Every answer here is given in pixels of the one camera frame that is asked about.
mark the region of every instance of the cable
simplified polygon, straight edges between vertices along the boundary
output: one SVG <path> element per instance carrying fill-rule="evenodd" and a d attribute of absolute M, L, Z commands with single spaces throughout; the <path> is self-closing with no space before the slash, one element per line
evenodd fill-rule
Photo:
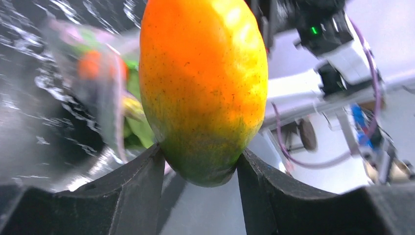
<path fill-rule="evenodd" d="M 359 143 L 356 144 L 353 147 L 353 150 L 355 151 L 355 150 L 358 150 L 359 149 L 359 146 L 362 143 L 368 142 L 370 140 L 370 138 L 372 137 L 372 135 L 376 131 L 376 127 L 377 127 L 377 120 L 376 119 L 379 116 L 379 112 L 380 112 L 381 91 L 380 91 L 380 87 L 379 87 L 379 80 L 378 80 L 378 76 L 377 76 L 377 69 L 374 66 L 373 56 L 372 56 L 369 48 L 367 47 L 367 43 L 365 41 L 365 38 L 363 37 L 362 33 L 357 28 L 357 26 L 352 21 L 350 21 L 350 22 L 351 22 L 354 30 L 356 31 L 357 37 L 359 38 L 360 44 L 362 45 L 363 50 L 365 52 L 365 55 L 366 55 L 366 57 L 368 59 L 368 63 L 369 63 L 369 67 L 370 67 L 370 73 L 371 73 L 372 79 L 373 79 L 372 85 L 373 85 L 374 94 L 375 94 L 375 108 L 374 108 L 373 120 L 370 123 L 368 134 L 365 135 L 365 137 L 362 138 L 359 141 Z M 279 112 L 278 112 L 277 106 L 274 103 L 272 103 L 272 106 L 274 108 L 274 111 L 275 111 L 275 114 L 276 114 L 276 118 L 277 118 L 277 136 L 278 136 L 278 138 L 277 138 L 278 140 L 277 141 L 278 141 L 278 144 L 279 144 L 279 146 L 281 148 L 282 153 L 284 154 L 284 156 L 288 160 L 290 160 L 290 161 L 294 162 L 295 164 L 297 164 L 299 166 L 302 166 L 304 168 L 308 168 L 308 169 L 322 169 L 322 168 L 329 168 L 329 167 L 338 165 L 341 162 L 347 160 L 351 156 L 351 153 L 349 151 L 349 152 L 346 152 L 346 153 L 338 156 L 337 158 L 335 158 L 333 160 L 330 160 L 330 161 L 325 162 L 325 163 L 319 163 L 319 164 L 303 163 L 303 162 L 299 162 L 296 159 L 292 158 L 291 155 L 290 155 L 290 153 L 288 153 L 285 145 L 282 143 L 281 119 L 280 119 L 280 116 L 279 116 Z"/>

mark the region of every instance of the orange fruit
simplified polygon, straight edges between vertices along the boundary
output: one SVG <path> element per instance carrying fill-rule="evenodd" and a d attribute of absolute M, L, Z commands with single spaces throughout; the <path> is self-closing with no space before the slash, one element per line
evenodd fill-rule
<path fill-rule="evenodd" d="M 142 104 L 167 162 L 196 185 L 226 183 L 267 100 L 267 54 L 249 7 L 149 0 L 140 50 Z"/>
<path fill-rule="evenodd" d="M 123 60 L 120 60 L 121 75 L 128 80 L 128 68 Z M 78 61 L 78 73 L 81 79 L 94 80 L 98 78 L 105 68 L 101 65 L 101 52 L 90 50 L 86 52 Z M 115 76 L 116 70 L 113 65 L 110 66 L 110 75 Z"/>

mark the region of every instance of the green indicator light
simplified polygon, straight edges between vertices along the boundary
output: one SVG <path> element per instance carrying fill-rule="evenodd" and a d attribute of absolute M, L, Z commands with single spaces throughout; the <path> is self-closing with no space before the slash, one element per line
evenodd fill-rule
<path fill-rule="evenodd" d="M 316 35 L 316 34 L 318 34 L 318 31 L 315 27 L 311 27 L 311 33 Z"/>

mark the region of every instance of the mango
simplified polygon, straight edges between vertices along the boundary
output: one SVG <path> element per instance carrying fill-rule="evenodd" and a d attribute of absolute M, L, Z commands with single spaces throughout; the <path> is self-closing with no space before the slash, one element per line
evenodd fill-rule
<path fill-rule="evenodd" d="M 141 101 L 166 161 L 195 185 L 225 184 L 265 115 L 254 15 L 243 0 L 149 0 L 140 48 Z"/>

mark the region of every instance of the transparent plastic bag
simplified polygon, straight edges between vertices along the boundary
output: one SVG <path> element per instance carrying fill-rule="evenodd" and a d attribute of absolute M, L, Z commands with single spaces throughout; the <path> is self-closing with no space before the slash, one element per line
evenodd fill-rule
<path fill-rule="evenodd" d="M 127 120 L 130 125 L 147 123 L 138 92 L 140 30 L 114 35 L 88 25 L 50 18 L 42 27 L 42 33 L 68 94 L 96 118 L 104 142 L 118 158 L 128 162 L 124 122 Z M 130 80 L 133 85 L 137 84 L 134 94 L 127 90 L 128 78 L 136 79 Z M 141 126 L 142 131 L 151 131 L 147 125 Z M 144 146 L 141 151 L 154 142 L 139 135 L 138 138 Z"/>

